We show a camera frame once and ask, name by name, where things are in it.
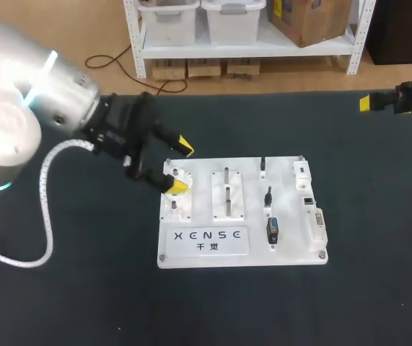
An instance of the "shelf leg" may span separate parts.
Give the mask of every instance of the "shelf leg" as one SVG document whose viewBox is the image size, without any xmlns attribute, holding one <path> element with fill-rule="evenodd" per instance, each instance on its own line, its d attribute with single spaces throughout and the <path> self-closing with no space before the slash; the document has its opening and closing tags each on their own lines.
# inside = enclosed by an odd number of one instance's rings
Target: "shelf leg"
<svg viewBox="0 0 412 346">
<path fill-rule="evenodd" d="M 359 18 L 358 28 L 356 29 L 355 43 L 351 53 L 347 74 L 356 74 L 358 72 L 375 5 L 376 0 L 364 0 L 364 6 Z"/>
<path fill-rule="evenodd" d="M 142 30 L 142 33 L 140 33 L 138 17 L 139 12 L 136 9 L 135 0 L 124 0 L 124 9 L 126 10 L 128 34 L 131 38 L 136 76 L 137 78 L 146 78 L 145 61 L 141 56 L 146 30 Z"/>
</svg>

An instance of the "white shelf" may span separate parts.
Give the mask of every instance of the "white shelf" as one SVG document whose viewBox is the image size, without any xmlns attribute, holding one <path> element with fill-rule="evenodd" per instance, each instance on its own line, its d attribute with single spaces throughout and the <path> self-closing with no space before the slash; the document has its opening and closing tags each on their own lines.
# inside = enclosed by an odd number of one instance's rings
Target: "white shelf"
<svg viewBox="0 0 412 346">
<path fill-rule="evenodd" d="M 354 36 L 327 40 L 306 48 L 297 47 L 289 38 L 272 25 L 263 10 L 258 25 L 257 42 L 254 45 L 211 45 L 206 15 L 197 16 L 196 44 L 186 46 L 155 46 L 150 43 L 149 32 L 142 38 L 141 55 L 145 59 L 169 58 L 251 58 L 272 56 L 349 56 L 354 48 Z"/>
<path fill-rule="evenodd" d="M 160 47 L 150 43 L 143 25 L 139 29 L 136 3 L 123 0 L 132 44 L 133 61 L 138 78 L 146 78 L 145 59 L 166 58 L 263 58 L 274 56 L 350 56 L 347 74 L 356 74 L 366 42 L 376 0 L 353 0 L 350 23 L 357 23 L 356 35 L 350 30 L 344 36 L 317 45 L 298 48 L 274 27 L 262 10 L 258 28 L 258 40 L 254 45 L 211 45 L 206 26 L 205 12 L 199 12 L 196 28 L 196 44 L 183 47 Z"/>
</svg>

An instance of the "shelf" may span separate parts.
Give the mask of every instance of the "shelf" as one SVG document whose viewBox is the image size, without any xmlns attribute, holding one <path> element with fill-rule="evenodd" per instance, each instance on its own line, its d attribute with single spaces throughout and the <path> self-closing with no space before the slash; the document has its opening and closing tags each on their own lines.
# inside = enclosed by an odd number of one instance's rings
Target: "shelf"
<svg viewBox="0 0 412 346">
<path fill-rule="evenodd" d="M 289 38 L 272 25 L 263 10 L 260 16 L 258 38 L 254 45 L 211 45 L 206 14 L 198 11 L 196 44 L 186 46 L 154 46 L 149 34 L 141 31 L 145 59 L 159 58 L 250 58 L 271 56 L 349 56 L 354 49 L 354 36 L 346 32 L 334 38 L 306 48 L 298 48 Z"/>
</svg>

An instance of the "robotic arm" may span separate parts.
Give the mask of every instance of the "robotic arm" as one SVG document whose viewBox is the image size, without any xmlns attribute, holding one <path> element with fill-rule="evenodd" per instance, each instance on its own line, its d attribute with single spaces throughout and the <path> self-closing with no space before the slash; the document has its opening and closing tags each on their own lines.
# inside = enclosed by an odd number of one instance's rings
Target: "robotic arm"
<svg viewBox="0 0 412 346">
<path fill-rule="evenodd" d="M 131 179 L 161 192 L 188 189 L 171 175 L 143 168 L 150 136 L 185 156 L 193 153 L 184 137 L 163 126 L 152 95 L 140 94 L 130 103 L 116 94 L 102 97 L 97 83 L 56 51 L 0 22 L 0 193 L 34 155 L 39 123 L 70 136 L 82 134 L 95 145 L 96 154 L 103 151 L 119 159 Z"/>
</svg>

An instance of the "white cable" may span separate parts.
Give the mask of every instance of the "white cable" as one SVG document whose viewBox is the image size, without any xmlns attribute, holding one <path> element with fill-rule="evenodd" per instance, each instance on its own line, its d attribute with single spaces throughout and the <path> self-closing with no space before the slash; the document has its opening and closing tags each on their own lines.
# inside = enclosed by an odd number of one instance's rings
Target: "white cable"
<svg viewBox="0 0 412 346">
<path fill-rule="evenodd" d="M 44 255 L 35 261 L 31 262 L 23 262 L 17 261 L 15 259 L 10 259 L 8 257 L 2 256 L 0 254 L 0 262 L 7 263 L 8 265 L 13 265 L 15 267 L 21 268 L 34 268 L 39 267 L 46 263 L 53 252 L 53 233 L 52 233 L 52 224 L 50 221 L 50 214 L 48 212 L 48 199 L 47 199 L 47 176 L 48 170 L 50 165 L 58 153 L 63 151 L 66 148 L 71 148 L 72 146 L 78 146 L 79 148 L 87 149 L 88 151 L 92 151 L 94 146 L 90 142 L 81 141 L 79 139 L 71 139 L 68 141 L 64 141 L 59 143 L 55 146 L 45 157 L 42 167 L 40 168 L 40 176 L 39 176 L 39 195 L 40 195 L 40 206 L 42 207 L 42 215 L 44 218 L 44 226 L 45 226 L 45 236 L 47 238 L 47 246 L 45 248 Z"/>
</svg>

